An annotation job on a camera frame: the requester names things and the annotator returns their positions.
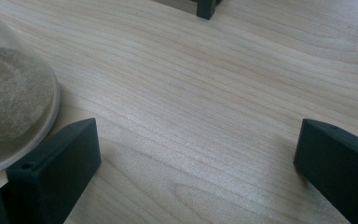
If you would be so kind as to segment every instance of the light wood surface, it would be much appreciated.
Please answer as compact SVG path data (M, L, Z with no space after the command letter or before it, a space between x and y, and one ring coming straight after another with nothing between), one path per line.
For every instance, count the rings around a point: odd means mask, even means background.
M303 118L358 135L358 1L195 7L0 0L61 83L52 132L97 119L103 165L66 223L347 223L293 158Z

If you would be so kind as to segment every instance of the glass dish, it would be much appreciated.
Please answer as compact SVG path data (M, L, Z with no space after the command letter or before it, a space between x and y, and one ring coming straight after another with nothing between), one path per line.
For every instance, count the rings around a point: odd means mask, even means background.
M42 141L59 105L52 69L0 21L0 170Z

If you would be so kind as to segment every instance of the small hole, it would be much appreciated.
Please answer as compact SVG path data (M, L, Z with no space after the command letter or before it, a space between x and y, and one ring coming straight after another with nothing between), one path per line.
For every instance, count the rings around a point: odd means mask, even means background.
M28 162L22 165L21 169L26 170L26 169L30 169L34 166L34 164L32 162Z

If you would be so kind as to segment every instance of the wood grain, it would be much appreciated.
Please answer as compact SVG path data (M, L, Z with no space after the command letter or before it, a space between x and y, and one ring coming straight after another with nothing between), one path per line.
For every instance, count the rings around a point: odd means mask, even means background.
M347 223L293 158L303 118L358 135L358 1L223 0L205 21L1 0L0 18L61 83L51 132L97 119L103 165L66 223Z

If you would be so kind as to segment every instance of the black stand leg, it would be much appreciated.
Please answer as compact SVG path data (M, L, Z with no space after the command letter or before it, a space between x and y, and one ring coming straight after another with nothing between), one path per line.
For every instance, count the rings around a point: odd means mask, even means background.
M358 137L304 119L296 169L351 223L358 223Z
M219 4L220 1L221 0L197 0L197 16L209 20L214 14L216 4Z
M63 223L100 165L95 119L66 126L7 168L0 224Z

